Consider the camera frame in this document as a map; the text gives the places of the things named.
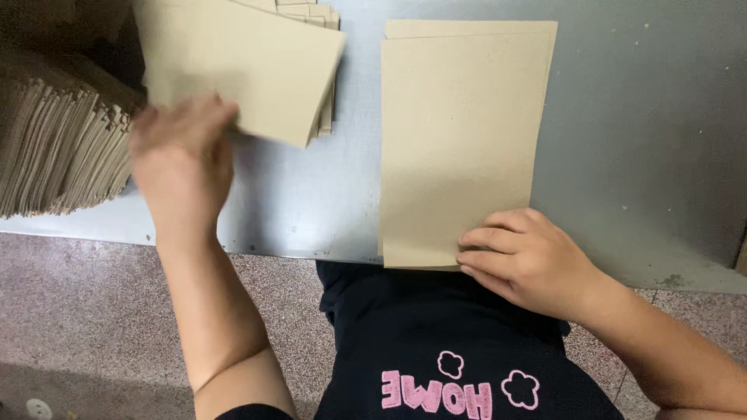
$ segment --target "forearm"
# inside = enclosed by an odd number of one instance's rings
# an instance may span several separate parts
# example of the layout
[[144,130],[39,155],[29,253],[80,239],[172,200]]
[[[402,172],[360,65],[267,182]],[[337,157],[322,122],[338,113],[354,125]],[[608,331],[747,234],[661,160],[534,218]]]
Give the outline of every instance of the forearm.
[[215,237],[162,241],[158,255],[195,392],[222,371],[270,347],[261,316]]
[[747,374],[721,348],[617,282],[593,308],[580,324],[658,406],[747,413]]

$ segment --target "hand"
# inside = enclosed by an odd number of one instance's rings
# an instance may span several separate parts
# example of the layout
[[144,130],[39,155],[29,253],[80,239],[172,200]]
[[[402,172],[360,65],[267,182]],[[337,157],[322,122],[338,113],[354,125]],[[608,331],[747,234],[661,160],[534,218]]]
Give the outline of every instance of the hand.
[[237,112],[235,102],[213,94],[168,111],[148,106],[134,121],[132,170],[159,248],[214,240],[233,179],[231,144],[223,130]]
[[456,260],[487,289],[543,315],[582,323],[599,297],[624,288],[537,210],[495,213],[483,228],[462,235],[459,245],[494,250],[468,250]]

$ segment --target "brown paper stack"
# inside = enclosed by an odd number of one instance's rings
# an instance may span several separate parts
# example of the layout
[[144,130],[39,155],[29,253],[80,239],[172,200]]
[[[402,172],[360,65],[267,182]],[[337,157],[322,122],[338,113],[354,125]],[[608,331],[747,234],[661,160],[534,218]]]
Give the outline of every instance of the brown paper stack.
[[332,132],[340,16],[305,0],[140,0],[149,100],[217,90],[238,127],[296,147]]
[[386,267],[452,270],[464,231],[529,205],[556,31],[556,22],[387,22]]
[[114,198],[129,176],[129,112],[140,101],[84,57],[0,49],[0,217]]

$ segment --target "cardboard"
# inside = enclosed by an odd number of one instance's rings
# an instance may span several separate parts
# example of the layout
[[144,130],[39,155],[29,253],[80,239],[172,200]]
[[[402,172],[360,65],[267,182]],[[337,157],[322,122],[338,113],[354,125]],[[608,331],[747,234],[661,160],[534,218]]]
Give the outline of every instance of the cardboard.
[[[145,6],[138,15],[150,25],[143,55],[152,102],[170,105],[217,90],[239,102],[243,131],[306,146],[345,34],[232,1]],[[175,26],[164,24],[170,22]]]
[[529,204],[546,33],[382,42],[386,267],[453,267],[457,238]]

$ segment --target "metal table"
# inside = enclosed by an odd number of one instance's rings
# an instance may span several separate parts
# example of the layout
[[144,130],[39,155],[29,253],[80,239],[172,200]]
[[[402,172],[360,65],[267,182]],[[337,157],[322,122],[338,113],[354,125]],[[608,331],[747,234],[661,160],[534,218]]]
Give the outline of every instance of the metal table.
[[[226,250],[380,262],[379,42],[387,19],[560,23],[532,206],[628,285],[747,293],[729,270],[747,222],[747,4],[332,0],[350,37],[335,134],[306,150],[238,138]],[[153,244],[137,190],[0,230]]]

